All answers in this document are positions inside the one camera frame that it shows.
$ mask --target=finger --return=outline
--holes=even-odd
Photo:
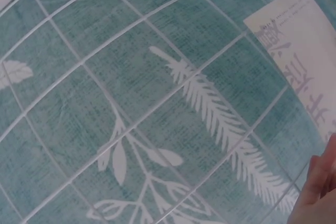
[[[329,189],[330,191],[336,189],[336,171],[332,172]]]
[[[323,187],[332,170],[336,158],[336,134],[330,137],[327,147],[318,159],[314,169],[303,186],[296,206],[305,206],[316,203],[320,199]]]
[[[310,162],[309,162],[309,168],[308,168],[308,172],[307,172],[307,179],[309,178],[311,171],[314,169],[314,167],[316,166],[317,161],[319,160],[319,156],[313,155],[310,158]]]
[[[330,181],[331,181],[331,175],[329,174],[327,181],[324,183],[324,187],[321,191],[320,198],[323,198],[328,192],[330,192]]]

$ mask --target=white paper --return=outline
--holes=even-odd
[[[336,31],[314,0],[274,0],[244,20],[324,141],[336,132]]]

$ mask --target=hand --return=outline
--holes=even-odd
[[[336,134],[321,157],[310,160],[307,181],[287,224],[336,224]]]

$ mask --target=teal fabric texture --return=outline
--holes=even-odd
[[[286,223],[324,142],[243,23],[271,1],[13,0],[0,223]]]

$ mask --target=white branch pattern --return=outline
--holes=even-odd
[[[114,129],[110,137],[110,140],[113,140],[118,135],[120,135],[126,129],[126,127],[121,116],[119,115],[117,108],[114,106],[114,104],[112,103],[110,104],[116,116]],[[115,220],[123,213],[124,209],[127,206],[134,205],[135,210],[133,211],[129,224],[134,224],[135,218],[139,211],[141,211],[140,224],[151,224],[154,221],[154,219],[149,210],[147,209],[145,203],[143,202],[146,191],[149,190],[152,193],[154,202],[160,214],[164,214],[166,210],[172,207],[172,205],[168,202],[168,200],[164,199],[163,196],[160,195],[160,193],[157,191],[154,182],[163,185],[166,188],[167,192],[169,193],[171,200],[175,202],[178,201],[181,196],[186,195],[189,191],[189,188],[177,182],[162,180],[158,177],[155,177],[150,171],[148,171],[138,151],[138,148],[145,151],[147,153],[148,158],[151,161],[163,167],[167,167],[167,164],[159,157],[156,151],[143,145],[131,133],[127,134],[125,138],[123,138],[121,141],[117,143],[117,146],[115,147],[112,154],[111,167],[109,165],[111,159],[110,158],[111,149],[105,152],[105,154],[98,159],[99,171],[104,171],[107,169],[107,167],[110,167],[119,185],[120,186],[123,185],[127,173],[127,157],[122,144],[122,141],[125,140],[127,140],[131,145],[136,160],[138,161],[138,164],[145,175],[145,181],[142,185],[142,189],[139,194],[138,200],[123,201],[116,199],[103,199],[99,202],[96,202],[94,204],[94,207],[104,216],[105,220]],[[158,149],[158,150],[171,163],[171,165],[178,166],[183,163],[182,158],[176,153],[165,149]],[[188,203],[185,202],[181,203],[180,209],[174,210],[170,214],[170,217],[172,217],[175,224],[223,224],[216,221],[198,219],[191,216],[190,214],[185,213],[183,210],[192,211],[207,217],[211,217],[213,215],[212,211],[206,205],[203,205],[201,202],[197,201],[197,198],[194,195],[189,196],[187,199]],[[100,216],[97,216],[94,213],[93,209],[89,209],[86,216],[87,218],[90,219],[101,220]]]
[[[183,59],[176,61],[154,46],[150,47],[150,51],[168,62],[167,66],[172,70],[171,75],[176,84],[181,84],[193,73],[192,68]],[[205,75],[198,74],[185,84],[183,96],[196,112],[201,114],[210,135],[216,135],[215,142],[221,144],[222,151],[231,150],[246,131],[214,89],[212,84],[208,84]],[[267,171],[262,152],[254,147],[248,138],[234,149],[230,160],[232,169],[237,170],[237,179],[247,181],[248,189],[253,190],[266,204],[274,205],[290,185],[280,176]],[[277,208],[282,212],[291,212],[297,197],[297,192],[294,189],[290,190]]]

